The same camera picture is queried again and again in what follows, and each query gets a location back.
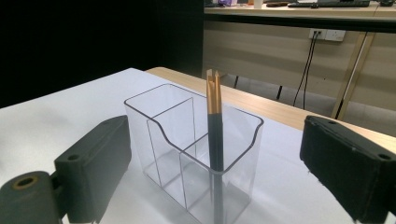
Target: black cable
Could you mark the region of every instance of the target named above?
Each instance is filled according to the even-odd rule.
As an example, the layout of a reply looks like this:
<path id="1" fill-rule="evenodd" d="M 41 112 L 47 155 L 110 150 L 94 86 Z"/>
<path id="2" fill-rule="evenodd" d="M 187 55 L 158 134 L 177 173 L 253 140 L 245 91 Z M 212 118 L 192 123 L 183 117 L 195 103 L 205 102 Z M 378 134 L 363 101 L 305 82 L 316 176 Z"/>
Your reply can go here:
<path id="1" fill-rule="evenodd" d="M 314 52 L 313 51 L 313 47 L 315 46 L 315 42 L 317 41 L 319 34 L 320 34 L 320 32 L 315 31 L 314 35 L 312 36 L 311 45 L 309 47 L 309 52 L 308 52 L 308 58 L 306 59 L 306 64 L 305 64 L 305 68 L 304 68 L 304 73 L 303 73 L 303 76 L 301 77 L 300 85 L 299 85 L 299 87 L 297 89 L 297 92 L 296 92 L 296 95 L 294 97 L 293 106 L 295 106 L 295 104 L 296 104 L 298 93 L 300 91 L 301 86 L 303 85 L 305 73 L 307 72 L 307 69 L 309 69 L 309 67 L 310 67 L 310 64 L 311 64 L 311 61 L 312 61 L 312 55 L 313 55 L 313 52 Z"/>
<path id="2" fill-rule="evenodd" d="M 312 46 L 311 58 L 309 59 L 308 68 L 306 69 L 305 86 L 304 86 L 304 97 L 303 97 L 303 109 L 305 109 L 305 93 L 306 93 L 306 84 L 308 83 L 309 68 L 311 67 L 312 58 L 314 57 L 315 44 L 317 43 L 318 36 L 319 36 L 319 32 L 317 32 L 317 35 L 315 35 L 315 38 L 313 38 L 314 39 L 314 45 Z"/>

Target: clear acrylic organizer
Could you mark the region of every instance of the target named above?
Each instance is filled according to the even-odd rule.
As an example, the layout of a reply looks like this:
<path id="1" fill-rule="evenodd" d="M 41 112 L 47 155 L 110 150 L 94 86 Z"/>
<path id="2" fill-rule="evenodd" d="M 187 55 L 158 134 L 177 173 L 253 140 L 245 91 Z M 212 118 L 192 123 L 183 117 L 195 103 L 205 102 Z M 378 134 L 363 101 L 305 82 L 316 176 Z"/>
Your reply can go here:
<path id="1" fill-rule="evenodd" d="M 224 171 L 216 172 L 204 96 L 164 84 L 124 103 L 143 172 L 201 223 L 234 223 L 250 202 L 263 120 L 222 106 Z"/>

